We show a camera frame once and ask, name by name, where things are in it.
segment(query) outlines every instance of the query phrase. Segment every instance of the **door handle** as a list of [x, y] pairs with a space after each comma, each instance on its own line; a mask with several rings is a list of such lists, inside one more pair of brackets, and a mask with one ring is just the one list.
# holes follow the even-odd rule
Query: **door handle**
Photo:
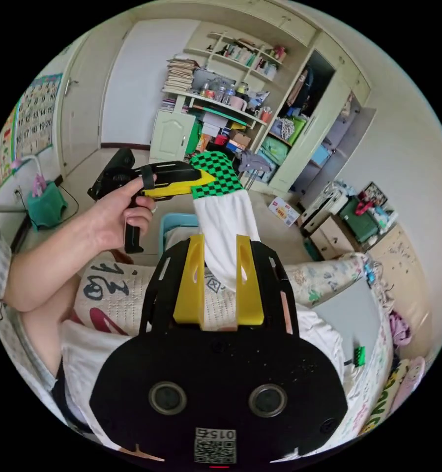
[[311, 120], [309, 121], [306, 129], [304, 130], [303, 136], [306, 136], [307, 132], [309, 131], [309, 128], [311, 128], [312, 124], [314, 123], [314, 120], [316, 119], [316, 115], [314, 115]]
[[65, 85], [65, 92], [63, 93], [63, 96], [66, 97], [67, 94], [68, 94], [68, 88], [72, 85], [72, 84], [79, 84], [80, 82], [78, 82], [78, 80], [72, 80], [71, 77], [68, 78], [67, 80], [67, 83]]

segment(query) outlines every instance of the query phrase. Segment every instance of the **blue plastic basket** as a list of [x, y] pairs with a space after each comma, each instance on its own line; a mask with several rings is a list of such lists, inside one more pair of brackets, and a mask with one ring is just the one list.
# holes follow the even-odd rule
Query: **blue plastic basket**
[[165, 250], [165, 233], [174, 228], [195, 228], [199, 226], [198, 217], [190, 213], [167, 213], [160, 220], [158, 236], [158, 258]]

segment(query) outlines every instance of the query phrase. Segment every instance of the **power cord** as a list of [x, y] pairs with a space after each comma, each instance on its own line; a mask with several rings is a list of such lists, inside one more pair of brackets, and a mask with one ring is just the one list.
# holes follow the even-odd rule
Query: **power cord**
[[[44, 230], [52, 230], [54, 228], [57, 228], [58, 226], [60, 226], [61, 224], [65, 223], [65, 221], [68, 221], [70, 218], [73, 218], [77, 213], [78, 213], [78, 210], [80, 209], [80, 204], [77, 202], [77, 199], [68, 191], [66, 190], [65, 188], [63, 188], [62, 186], [60, 187], [62, 190], [65, 190], [65, 192], [70, 195], [70, 197], [73, 198], [73, 201], [77, 204], [77, 209], [67, 218], [65, 218], [64, 220], [60, 221], [60, 223], [57, 223], [56, 225], [54, 226], [44, 226], [43, 229]], [[23, 195], [21, 193], [20, 190], [16, 190], [15, 193], [17, 193], [19, 195], [19, 197], [21, 198], [21, 202], [23, 203], [23, 207], [24, 207], [24, 210], [26, 211], [26, 214], [27, 216], [29, 217], [29, 220], [31, 221], [31, 223], [34, 224], [34, 226], [36, 226], [37, 228], [39, 228], [39, 225], [36, 224], [35, 221], [33, 221], [33, 219], [30, 217], [29, 215], [29, 212], [28, 212], [28, 209], [26, 208], [26, 205], [24, 204], [24, 198], [23, 198]]]

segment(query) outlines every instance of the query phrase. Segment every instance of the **green and black checkered pattern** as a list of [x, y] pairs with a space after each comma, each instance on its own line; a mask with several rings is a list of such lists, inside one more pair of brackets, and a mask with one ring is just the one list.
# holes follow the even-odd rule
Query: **green and black checkered pattern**
[[193, 198], [202, 198], [215, 195], [227, 195], [228, 193], [242, 190], [244, 187], [239, 182], [228, 157], [218, 151], [203, 152], [192, 157], [190, 164], [195, 169], [200, 169], [216, 177], [216, 180], [206, 185], [192, 187]]

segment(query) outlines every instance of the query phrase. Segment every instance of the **sock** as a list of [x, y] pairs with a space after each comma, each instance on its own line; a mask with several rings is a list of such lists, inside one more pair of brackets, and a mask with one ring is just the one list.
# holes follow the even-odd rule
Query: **sock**
[[228, 289], [236, 291], [237, 235], [260, 241], [252, 203], [232, 164], [220, 152], [204, 152], [190, 164], [216, 181], [192, 188], [200, 231], [205, 235], [205, 262]]

